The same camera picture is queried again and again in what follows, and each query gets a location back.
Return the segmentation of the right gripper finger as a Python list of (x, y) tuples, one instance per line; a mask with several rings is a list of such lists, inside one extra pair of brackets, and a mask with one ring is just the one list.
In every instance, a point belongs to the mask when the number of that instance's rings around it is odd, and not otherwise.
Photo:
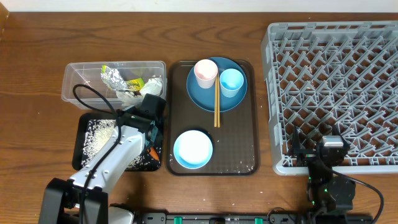
[(292, 150), (300, 150), (299, 129), (297, 126), (294, 126), (294, 132), (292, 136)]
[(338, 125), (334, 125), (332, 127), (332, 146), (333, 147), (342, 147), (342, 148), (349, 148), (348, 142), (345, 140), (345, 138), (341, 135)]

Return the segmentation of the orange carrot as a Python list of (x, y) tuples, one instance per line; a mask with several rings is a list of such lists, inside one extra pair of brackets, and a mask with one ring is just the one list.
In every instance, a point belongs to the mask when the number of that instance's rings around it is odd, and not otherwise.
[(153, 147), (151, 147), (151, 148), (148, 150), (148, 153), (150, 154), (150, 156), (151, 156), (154, 160), (160, 161), (159, 155), (158, 155), (157, 151), (156, 151)]

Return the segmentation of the light blue rice bowl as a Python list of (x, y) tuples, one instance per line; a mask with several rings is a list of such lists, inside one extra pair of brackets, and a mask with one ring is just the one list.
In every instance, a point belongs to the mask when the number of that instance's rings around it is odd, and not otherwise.
[(210, 161), (213, 143), (210, 137), (199, 130), (183, 132), (174, 142), (175, 160), (186, 169), (199, 169)]

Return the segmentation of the white tissue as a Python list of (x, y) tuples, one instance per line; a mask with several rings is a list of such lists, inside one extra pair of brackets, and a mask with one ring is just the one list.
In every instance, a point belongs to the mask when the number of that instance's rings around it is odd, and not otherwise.
[(144, 99), (142, 95), (134, 95), (128, 91), (116, 91), (116, 96), (122, 101), (122, 106), (140, 106)]
[(146, 94), (160, 96), (162, 92), (162, 86), (163, 81), (161, 78), (150, 78), (139, 92), (142, 96), (145, 96)]

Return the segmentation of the foil snack wrapper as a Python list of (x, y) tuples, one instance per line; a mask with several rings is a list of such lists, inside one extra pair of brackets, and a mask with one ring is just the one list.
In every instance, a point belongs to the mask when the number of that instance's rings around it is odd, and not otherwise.
[(125, 81), (117, 68), (101, 67), (101, 79), (110, 89), (115, 91), (139, 91), (145, 83), (142, 78)]

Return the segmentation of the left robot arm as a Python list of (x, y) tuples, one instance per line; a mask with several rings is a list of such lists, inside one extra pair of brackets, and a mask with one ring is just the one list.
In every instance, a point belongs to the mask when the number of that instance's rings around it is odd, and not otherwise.
[(121, 112), (111, 137), (86, 166), (68, 180), (54, 178), (46, 186), (39, 222), (133, 223), (134, 212), (109, 206), (108, 197), (130, 162), (156, 143), (163, 112)]

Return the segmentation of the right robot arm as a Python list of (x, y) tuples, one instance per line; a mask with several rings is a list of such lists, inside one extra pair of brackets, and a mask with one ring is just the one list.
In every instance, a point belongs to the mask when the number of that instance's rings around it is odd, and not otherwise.
[(294, 128), (290, 153), (298, 166), (308, 168), (307, 198), (313, 208), (307, 212), (307, 223), (347, 223), (346, 212), (353, 209), (356, 184), (338, 174), (333, 167), (341, 164), (349, 144), (332, 128), (314, 148), (300, 145), (299, 129)]

